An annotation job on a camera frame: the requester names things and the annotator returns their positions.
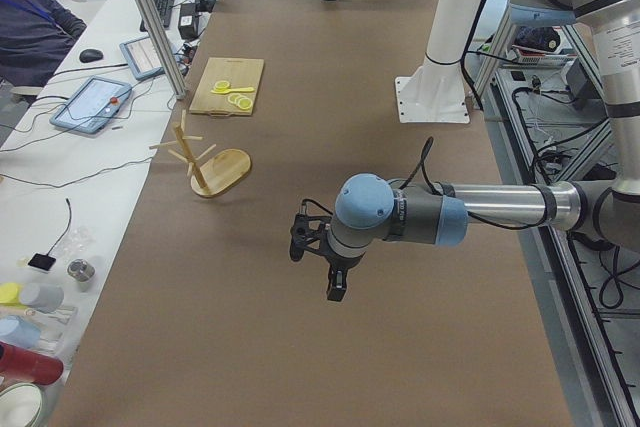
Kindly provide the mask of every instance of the light blue joint cap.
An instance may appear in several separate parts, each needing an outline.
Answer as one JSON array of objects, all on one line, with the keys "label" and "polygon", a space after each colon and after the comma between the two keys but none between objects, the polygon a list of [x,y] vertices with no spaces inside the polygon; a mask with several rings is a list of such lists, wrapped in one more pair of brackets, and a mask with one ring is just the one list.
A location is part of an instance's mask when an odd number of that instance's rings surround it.
[{"label": "light blue joint cap", "polygon": [[435,245],[458,245],[467,234],[468,224],[469,216],[464,202],[453,197],[443,197]]},{"label": "light blue joint cap", "polygon": [[393,211],[393,190],[386,180],[373,174],[358,174],[347,180],[336,199],[336,215],[352,229],[372,229]]},{"label": "light blue joint cap", "polygon": [[530,27],[555,27],[576,23],[576,16],[571,10],[541,9],[524,5],[510,5],[511,22],[516,25]]}]

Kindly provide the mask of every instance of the computer mouse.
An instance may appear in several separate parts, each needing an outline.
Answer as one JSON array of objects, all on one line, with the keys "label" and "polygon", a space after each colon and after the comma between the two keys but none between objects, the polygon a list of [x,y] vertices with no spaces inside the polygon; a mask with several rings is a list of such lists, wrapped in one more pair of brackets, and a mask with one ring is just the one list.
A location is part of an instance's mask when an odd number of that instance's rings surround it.
[{"label": "computer mouse", "polygon": [[85,49],[80,52],[80,62],[86,64],[87,62],[95,62],[96,60],[100,60],[104,57],[102,51],[98,49]]}]

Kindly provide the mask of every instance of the white cup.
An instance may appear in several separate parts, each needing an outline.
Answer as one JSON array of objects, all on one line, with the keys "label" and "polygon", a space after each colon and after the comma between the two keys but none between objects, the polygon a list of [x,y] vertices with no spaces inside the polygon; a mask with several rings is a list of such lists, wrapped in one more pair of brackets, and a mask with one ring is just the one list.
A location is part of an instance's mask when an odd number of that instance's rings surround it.
[{"label": "white cup", "polygon": [[26,284],[20,291],[20,303],[45,314],[51,313],[62,304],[64,290],[51,284]]}]

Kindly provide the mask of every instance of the small black pad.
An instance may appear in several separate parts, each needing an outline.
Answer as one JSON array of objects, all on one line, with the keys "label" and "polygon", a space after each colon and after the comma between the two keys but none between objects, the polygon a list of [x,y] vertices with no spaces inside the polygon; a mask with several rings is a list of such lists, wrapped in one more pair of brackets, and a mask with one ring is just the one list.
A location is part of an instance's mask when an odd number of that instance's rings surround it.
[{"label": "small black pad", "polygon": [[36,269],[41,269],[49,272],[53,264],[56,263],[56,259],[54,257],[50,257],[44,254],[34,254],[29,264],[31,267],[35,267]]}]

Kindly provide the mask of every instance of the yellow lid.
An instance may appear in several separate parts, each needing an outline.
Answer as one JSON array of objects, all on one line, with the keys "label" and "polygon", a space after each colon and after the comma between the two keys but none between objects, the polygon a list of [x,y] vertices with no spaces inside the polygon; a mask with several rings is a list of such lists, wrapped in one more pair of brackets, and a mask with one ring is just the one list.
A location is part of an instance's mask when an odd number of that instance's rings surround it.
[{"label": "yellow lid", "polygon": [[0,304],[19,304],[22,286],[15,282],[0,284]]}]

